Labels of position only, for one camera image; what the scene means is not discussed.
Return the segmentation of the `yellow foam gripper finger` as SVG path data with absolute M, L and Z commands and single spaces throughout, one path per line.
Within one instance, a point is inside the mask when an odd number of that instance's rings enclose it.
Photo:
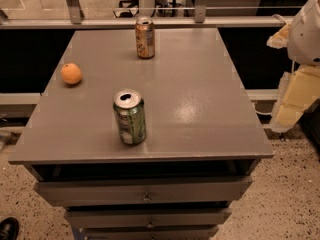
M 284 25 L 279 31 L 269 37 L 267 45 L 275 49 L 286 48 L 288 44 L 289 30 L 290 24 Z
M 278 98 L 271 112 L 271 130 L 285 133 L 292 129 L 319 98 L 319 66 L 301 65 L 294 73 L 285 72 L 280 79 Z

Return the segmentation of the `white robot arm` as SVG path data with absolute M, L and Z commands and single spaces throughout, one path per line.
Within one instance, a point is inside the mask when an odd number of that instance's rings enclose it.
M 280 79 L 278 98 L 271 112 L 271 130 L 284 133 L 320 98 L 319 0 L 308 0 L 291 23 L 269 37 L 267 45 L 286 48 L 292 66 L 299 65 Z

